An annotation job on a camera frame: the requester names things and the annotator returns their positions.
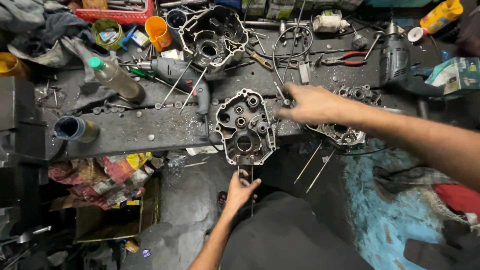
workbench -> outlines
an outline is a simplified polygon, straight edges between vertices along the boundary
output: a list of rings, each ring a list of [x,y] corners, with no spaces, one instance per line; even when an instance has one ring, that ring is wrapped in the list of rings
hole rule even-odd
[[[354,26],[359,29],[360,24],[354,23]],[[267,35],[265,38],[260,38],[260,41],[266,51],[267,55],[271,55],[273,45],[278,38],[278,31],[276,29],[266,30],[257,29],[258,33]],[[370,44],[373,41],[373,33],[375,30],[364,28],[358,31],[360,34],[369,38]],[[327,50],[327,45],[332,49],[351,49],[351,40],[353,35],[346,35],[341,37],[332,37],[332,35],[315,34],[311,51]],[[135,51],[136,46],[129,44],[128,51],[120,50],[119,56],[122,60],[132,60],[131,55],[139,58],[139,54]],[[177,48],[178,44],[175,41],[168,49]],[[292,46],[292,39],[288,40],[288,44],[284,47],[278,44],[276,55],[290,53]],[[363,66],[348,67],[343,65],[337,66],[322,66],[311,68],[311,85],[323,86],[327,89],[335,89],[341,84],[346,86],[363,86],[370,85],[372,89],[378,89],[379,85],[379,48],[381,43],[376,45],[368,59],[368,62]],[[455,46],[449,44],[438,43],[440,49],[445,49],[449,52],[455,52]],[[261,52],[260,46],[256,45],[255,49]],[[299,42],[295,48],[295,53],[301,52],[302,46]],[[422,66],[434,67],[440,63],[438,53],[430,39],[424,39],[422,46],[410,47],[411,63],[420,62]],[[344,52],[325,54],[324,59],[332,56],[340,56]],[[315,62],[320,54],[311,55],[310,59]],[[251,61],[248,55],[242,59],[242,62]],[[283,74],[284,69],[279,68],[280,75]],[[285,82],[291,82],[290,73],[297,85],[300,84],[300,75],[297,69],[287,70]],[[71,110],[75,102],[75,98],[79,91],[78,85],[83,80],[83,70],[65,71],[58,73],[59,81],[57,86],[66,89],[67,100],[63,105],[63,113]],[[238,69],[232,69],[222,75],[222,79],[209,81],[211,98],[216,98],[220,104],[226,99],[234,96],[243,88],[248,88],[260,93],[265,99],[267,109],[269,110],[269,117],[272,117],[272,110],[279,108],[280,102],[276,98],[276,88],[273,82],[279,80],[275,72],[271,72],[261,66],[259,63],[254,63]],[[195,114],[195,105],[186,106],[181,115],[178,115],[180,110],[170,107],[156,110],[154,105],[161,103],[168,93],[170,87],[160,84],[158,82],[150,82],[141,79],[140,84],[145,88],[146,98],[141,104],[139,111],[142,112],[141,117],[136,116],[138,110],[127,110],[120,117],[119,113],[100,113],[95,115],[93,113],[83,113],[81,118],[92,120],[100,128],[99,137],[91,143],[68,142],[66,148],[61,150],[56,160],[65,159],[81,159],[89,157],[111,156],[119,154],[140,153],[146,151],[160,151],[176,148],[200,147],[207,146],[210,143],[205,138],[205,130],[203,120]],[[407,93],[391,93],[388,89],[379,89],[378,93],[382,95],[381,106],[387,108],[401,109],[410,113],[416,113],[416,105],[414,98]],[[173,104],[175,101],[184,102],[186,95],[178,91],[173,91],[166,104]],[[116,101],[115,103],[123,104],[123,101]],[[190,99],[191,103],[196,102],[196,98]],[[208,114],[210,139],[215,144],[220,144],[220,136],[214,132],[215,113],[219,106],[211,106]],[[285,139],[292,136],[305,134],[304,130],[299,129],[299,125],[291,121],[281,121],[278,123],[277,143],[282,143]],[[147,137],[154,135],[155,139],[149,141]]]

wooden handle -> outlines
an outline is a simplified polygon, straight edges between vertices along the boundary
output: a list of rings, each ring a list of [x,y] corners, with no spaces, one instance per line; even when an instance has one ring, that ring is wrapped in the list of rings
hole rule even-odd
[[[260,55],[258,55],[256,52],[253,52],[253,54],[250,56],[252,59],[255,59],[257,60],[262,66],[264,66],[265,68],[267,68],[268,70],[272,71],[273,70],[273,66],[272,64],[270,64],[270,62],[268,62],[265,58],[261,57]]]

power drill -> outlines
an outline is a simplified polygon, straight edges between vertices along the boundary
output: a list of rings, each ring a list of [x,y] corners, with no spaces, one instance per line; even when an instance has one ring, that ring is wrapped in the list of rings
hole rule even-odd
[[[413,76],[410,69],[410,51],[401,40],[398,27],[393,21],[387,28],[380,50],[380,87],[419,95],[417,110],[422,118],[428,117],[425,98],[441,97],[444,93],[444,86],[429,85]]]
[[[171,85],[177,81],[187,65],[188,62],[175,60],[173,58],[141,60],[136,64],[139,69],[154,72]],[[198,81],[199,77],[199,74],[197,74],[192,68],[189,68],[180,79],[177,87],[190,92],[192,87]],[[193,95],[197,96],[198,99],[198,108],[196,113],[202,116],[206,115],[208,113],[208,107],[210,106],[210,91],[205,78],[200,80]]]

red-handled pliers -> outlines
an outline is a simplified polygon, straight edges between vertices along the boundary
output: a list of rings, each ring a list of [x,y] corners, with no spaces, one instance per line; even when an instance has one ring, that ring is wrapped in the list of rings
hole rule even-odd
[[[345,61],[345,59],[355,56],[366,56],[366,51],[350,51],[346,54],[339,56],[339,57],[330,57],[325,60],[322,60],[323,65],[345,65],[345,66],[361,66],[365,64],[367,61]]]

green bottle cap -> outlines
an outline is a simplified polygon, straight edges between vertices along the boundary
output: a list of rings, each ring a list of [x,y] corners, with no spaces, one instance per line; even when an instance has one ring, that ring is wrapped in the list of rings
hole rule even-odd
[[[88,65],[94,70],[102,70],[105,66],[105,62],[98,57],[92,57],[88,60]]]

